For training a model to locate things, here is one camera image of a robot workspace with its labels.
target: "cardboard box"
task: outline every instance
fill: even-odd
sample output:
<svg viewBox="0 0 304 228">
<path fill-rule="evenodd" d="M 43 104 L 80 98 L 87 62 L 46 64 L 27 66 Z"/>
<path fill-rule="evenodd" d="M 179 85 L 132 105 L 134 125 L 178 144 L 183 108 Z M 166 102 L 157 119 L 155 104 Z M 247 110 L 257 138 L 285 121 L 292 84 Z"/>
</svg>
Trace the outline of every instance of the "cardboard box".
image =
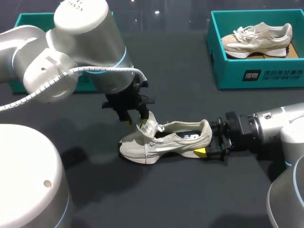
<svg viewBox="0 0 304 228">
<path fill-rule="evenodd" d="M 288 57 L 228 59 L 221 37 L 239 27 L 265 22 L 293 26 Z M 213 11 L 207 45 L 219 89 L 304 87 L 304 13 L 301 9 Z"/>
<path fill-rule="evenodd" d="M 47 32 L 55 27 L 54 13 L 21 13 L 17 19 L 15 27 L 21 25 L 33 25 Z M 9 84 L 14 93 L 27 92 L 20 81 L 13 81 Z M 90 78 L 89 73 L 85 72 L 79 77 L 75 92 L 98 92 Z"/>
</svg>

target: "shoe sole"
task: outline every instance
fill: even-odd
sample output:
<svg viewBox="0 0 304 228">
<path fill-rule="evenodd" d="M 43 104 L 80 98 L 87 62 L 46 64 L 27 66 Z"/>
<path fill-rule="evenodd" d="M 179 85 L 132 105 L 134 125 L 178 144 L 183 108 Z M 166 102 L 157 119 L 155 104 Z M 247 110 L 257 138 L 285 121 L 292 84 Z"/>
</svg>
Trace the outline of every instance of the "shoe sole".
<svg viewBox="0 0 304 228">
<path fill-rule="evenodd" d="M 181 155 L 185 158 L 203 158 L 202 156 L 199 156 L 199 154 L 196 154 L 194 151 L 185 151 L 185 152 L 182 152 L 182 153 L 175 152 L 175 153 L 177 153 L 177 154 L 179 154 L 179 155 Z M 161 156 L 163 156 L 164 154 L 158 155 L 158 156 L 155 156 L 155 157 L 152 157 L 152 158 L 147 158 L 147 162 L 146 162 L 145 158 L 129 158 L 129 157 L 127 157 L 127 156 L 125 156 L 121 153 L 121 155 L 123 157 L 125 157 L 126 159 L 128 159 L 132 162 L 136 162 L 136 163 L 140 163 L 140 164 L 148 164 L 148 165 L 152 165 L 152 164 L 156 163 L 157 160 L 159 160 L 159 158 Z"/>
<path fill-rule="evenodd" d="M 262 53 L 267 56 L 273 56 L 273 57 L 285 57 L 287 56 L 288 47 L 281 48 L 281 49 L 258 49 L 251 52 L 244 52 L 244 53 L 238 53 L 238 52 L 232 52 L 232 51 L 225 51 L 226 54 L 235 57 L 235 58 L 247 58 L 249 55 L 253 53 Z"/>
</svg>

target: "white sneaker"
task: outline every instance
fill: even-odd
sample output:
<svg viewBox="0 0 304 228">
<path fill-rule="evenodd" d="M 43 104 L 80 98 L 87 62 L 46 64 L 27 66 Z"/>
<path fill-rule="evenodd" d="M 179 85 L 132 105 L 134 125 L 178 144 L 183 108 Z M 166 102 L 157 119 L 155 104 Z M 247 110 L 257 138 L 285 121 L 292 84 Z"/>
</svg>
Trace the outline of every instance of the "white sneaker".
<svg viewBox="0 0 304 228">
<path fill-rule="evenodd" d="M 292 39 L 292 26 L 271 27 L 265 23 L 240 27 L 222 38 L 225 52 L 235 58 L 247 58 L 259 52 L 268 56 L 285 57 Z"/>
<path fill-rule="evenodd" d="M 120 153 L 125 158 L 141 164 L 154 164 L 168 152 L 176 152 L 187 158 L 204 157 L 195 150 L 208 146 L 212 138 L 212 130 L 207 120 L 197 123 L 175 121 L 158 125 L 152 112 L 147 123 L 137 125 L 137 128 L 138 132 L 120 141 Z"/>
</svg>

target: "cable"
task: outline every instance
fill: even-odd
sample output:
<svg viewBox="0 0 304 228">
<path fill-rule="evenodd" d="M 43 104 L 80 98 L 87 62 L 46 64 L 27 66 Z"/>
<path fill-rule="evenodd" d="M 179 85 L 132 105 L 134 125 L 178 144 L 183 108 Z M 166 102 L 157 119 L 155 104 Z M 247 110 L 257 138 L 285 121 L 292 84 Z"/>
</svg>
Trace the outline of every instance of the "cable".
<svg viewBox="0 0 304 228">
<path fill-rule="evenodd" d="M 35 92 L 27 95 L 26 97 L 17 100 L 13 103 L 10 104 L 6 104 L 3 106 L 0 106 L 0 112 L 11 109 L 11 108 L 15 108 L 18 107 L 22 104 L 25 104 L 29 101 L 31 101 L 32 99 L 34 99 L 37 95 L 43 93 L 44 91 L 46 91 L 47 89 L 49 89 L 51 86 L 53 86 L 54 84 L 56 84 L 57 82 L 59 82 L 61 79 L 65 78 L 66 76 L 73 74 L 73 73 L 80 73 L 80 72 L 85 72 L 85 71 L 107 71 L 107 72 L 133 72 L 135 74 L 138 74 L 142 81 L 145 82 L 147 81 L 147 78 L 145 77 L 145 75 L 143 74 L 142 71 L 140 71 L 139 69 L 136 68 L 127 68 L 127 67 L 101 67 L 101 66 L 82 66 L 82 67 L 76 67 L 73 69 L 70 69 L 69 72 L 64 72 L 63 74 L 56 76 L 54 79 L 46 82 L 42 87 L 40 87 L 38 90 L 36 90 Z"/>
</svg>

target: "black table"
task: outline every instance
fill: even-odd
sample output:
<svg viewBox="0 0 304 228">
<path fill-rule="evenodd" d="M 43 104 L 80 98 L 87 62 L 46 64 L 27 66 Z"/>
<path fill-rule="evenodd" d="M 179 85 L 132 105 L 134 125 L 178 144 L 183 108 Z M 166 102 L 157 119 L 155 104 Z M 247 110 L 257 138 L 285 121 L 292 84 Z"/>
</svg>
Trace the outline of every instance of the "black table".
<svg viewBox="0 0 304 228">
<path fill-rule="evenodd" d="M 219 91 L 205 33 L 124 34 L 135 67 L 148 77 L 142 92 L 160 124 L 209 121 L 225 112 L 250 114 L 303 101 L 301 89 Z M 0 85 L 1 103 L 17 100 Z M 146 166 L 118 156 L 117 143 L 134 131 L 102 110 L 101 94 L 75 94 L 53 104 L 31 102 L 0 114 L 46 135 L 62 155 L 75 204 L 72 228 L 269 228 L 266 194 L 284 170 L 281 151 L 245 151 L 227 162 L 169 155 Z"/>
</svg>

